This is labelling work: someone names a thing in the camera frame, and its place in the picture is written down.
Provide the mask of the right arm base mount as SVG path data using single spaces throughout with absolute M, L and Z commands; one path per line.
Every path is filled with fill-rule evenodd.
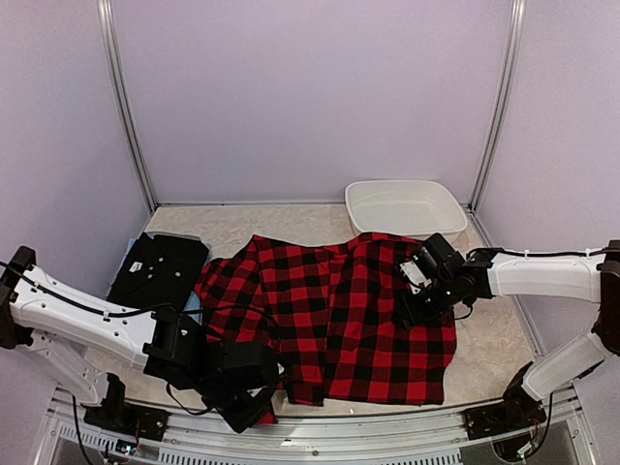
M 502 400 L 463 413 L 469 440 L 502 435 L 544 423 L 547 415 L 541 401 Z

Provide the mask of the red black plaid shirt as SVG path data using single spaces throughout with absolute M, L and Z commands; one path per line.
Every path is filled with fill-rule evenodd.
M 201 271 L 202 320 L 225 339 L 273 348 L 292 404 L 440 405 L 456 350 L 452 315 L 410 329 L 393 320 L 409 289 L 399 266 L 417 245 L 376 232 L 316 247 L 255 235 Z

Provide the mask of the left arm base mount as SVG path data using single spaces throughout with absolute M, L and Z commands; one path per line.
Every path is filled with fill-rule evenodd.
M 121 402 L 117 405 L 86 407 L 84 421 L 139 440 L 162 442 L 169 417 L 170 413 L 162 409 Z

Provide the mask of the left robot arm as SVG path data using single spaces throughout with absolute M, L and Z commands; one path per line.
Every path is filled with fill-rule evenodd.
M 120 378 L 90 364 L 76 345 L 115 357 L 167 388 L 191 390 L 236 433 L 271 413 L 286 374 L 261 342 L 227 341 L 168 304 L 123 307 L 56 281 L 20 246 L 1 275 L 1 346 L 34 360 L 70 392 L 90 425 L 162 440 L 169 412 L 130 403 Z

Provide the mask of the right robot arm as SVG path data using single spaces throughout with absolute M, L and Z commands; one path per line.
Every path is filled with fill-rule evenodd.
M 532 253 L 478 248 L 462 255 L 439 233 L 417 246 L 399 266 L 409 288 L 397 298 L 400 326 L 435 324 L 462 303 L 497 296 L 565 297 L 598 305 L 592 328 L 514 376 L 495 410 L 498 424 L 518 428 L 541 402 L 619 353 L 619 243 L 597 250 Z

